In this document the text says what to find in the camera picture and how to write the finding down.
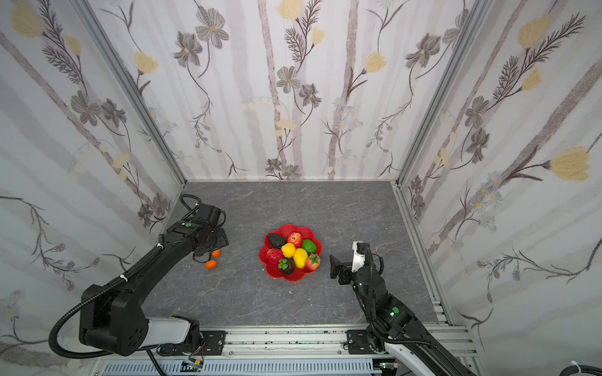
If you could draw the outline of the red strawberry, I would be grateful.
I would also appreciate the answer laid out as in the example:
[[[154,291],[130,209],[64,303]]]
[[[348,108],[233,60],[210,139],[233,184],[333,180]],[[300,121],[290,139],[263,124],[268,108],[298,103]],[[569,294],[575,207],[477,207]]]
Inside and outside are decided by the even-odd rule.
[[[305,264],[307,271],[315,271],[321,266],[321,258],[317,254],[312,254],[308,257]]]

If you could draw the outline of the green lime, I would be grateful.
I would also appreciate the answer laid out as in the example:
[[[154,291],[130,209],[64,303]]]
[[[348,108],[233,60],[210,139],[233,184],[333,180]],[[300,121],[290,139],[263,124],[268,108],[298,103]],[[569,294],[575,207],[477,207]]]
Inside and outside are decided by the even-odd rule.
[[[318,251],[318,246],[309,239],[304,239],[302,241],[302,249],[304,249],[308,254],[313,255]]]

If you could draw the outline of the yellow lemon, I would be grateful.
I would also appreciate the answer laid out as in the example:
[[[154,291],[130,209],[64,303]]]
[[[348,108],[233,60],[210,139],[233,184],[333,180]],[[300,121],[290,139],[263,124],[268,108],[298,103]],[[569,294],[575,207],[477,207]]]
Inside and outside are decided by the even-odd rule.
[[[291,259],[296,254],[297,247],[293,243],[286,243],[281,247],[285,258]]]
[[[293,261],[296,265],[296,268],[303,269],[306,266],[306,262],[309,258],[307,251],[303,248],[296,249],[295,254],[293,255]]]

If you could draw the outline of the red apple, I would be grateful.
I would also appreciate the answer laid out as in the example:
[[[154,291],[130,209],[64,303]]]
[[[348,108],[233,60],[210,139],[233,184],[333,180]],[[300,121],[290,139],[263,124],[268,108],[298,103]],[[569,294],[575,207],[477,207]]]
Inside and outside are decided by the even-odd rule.
[[[294,232],[288,236],[287,241],[288,243],[293,244],[295,248],[301,248],[304,238],[301,233]]]

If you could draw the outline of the dark red wrinkled fruit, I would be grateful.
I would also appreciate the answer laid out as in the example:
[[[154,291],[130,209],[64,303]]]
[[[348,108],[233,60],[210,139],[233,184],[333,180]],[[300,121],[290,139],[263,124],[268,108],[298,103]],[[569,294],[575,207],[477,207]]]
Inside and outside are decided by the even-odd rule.
[[[281,249],[271,248],[267,251],[266,258],[271,265],[277,265],[284,258],[284,255]]]

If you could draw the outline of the black avocado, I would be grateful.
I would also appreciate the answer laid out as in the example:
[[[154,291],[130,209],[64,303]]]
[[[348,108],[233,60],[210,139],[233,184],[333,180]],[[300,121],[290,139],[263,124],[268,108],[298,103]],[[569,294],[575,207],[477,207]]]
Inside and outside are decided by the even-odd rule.
[[[281,249],[288,241],[278,233],[269,233],[267,235],[267,243],[271,248]]]

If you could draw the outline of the dark brown avocado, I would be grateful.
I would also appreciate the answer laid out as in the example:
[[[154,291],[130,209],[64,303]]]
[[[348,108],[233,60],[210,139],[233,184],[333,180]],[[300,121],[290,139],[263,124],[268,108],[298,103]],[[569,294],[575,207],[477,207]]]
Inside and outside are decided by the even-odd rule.
[[[277,267],[283,275],[290,275],[295,272],[296,263],[292,258],[282,258],[278,261]]]

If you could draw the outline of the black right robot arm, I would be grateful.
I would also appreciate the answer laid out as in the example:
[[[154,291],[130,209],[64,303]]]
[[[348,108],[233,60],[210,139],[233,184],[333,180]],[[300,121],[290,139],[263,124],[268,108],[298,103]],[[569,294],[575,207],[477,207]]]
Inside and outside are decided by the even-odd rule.
[[[350,285],[365,315],[365,330],[346,332],[351,355],[384,354],[415,375],[473,375],[431,335],[415,313],[389,293],[371,255],[360,256],[360,266],[330,256],[330,277]]]

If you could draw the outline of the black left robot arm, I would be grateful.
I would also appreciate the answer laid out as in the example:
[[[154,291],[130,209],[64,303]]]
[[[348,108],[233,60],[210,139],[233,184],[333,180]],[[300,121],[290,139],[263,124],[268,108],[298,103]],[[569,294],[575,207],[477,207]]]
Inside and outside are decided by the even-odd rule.
[[[223,229],[226,213],[212,205],[196,204],[158,237],[157,244],[132,267],[104,286],[91,285],[81,302],[65,313],[49,334],[49,347],[67,359],[92,359],[171,345],[194,352],[203,343],[196,320],[179,316],[149,318],[142,306],[161,279],[188,255],[205,255],[228,244]],[[58,340],[64,324],[79,317],[79,341],[90,352],[65,349]]]

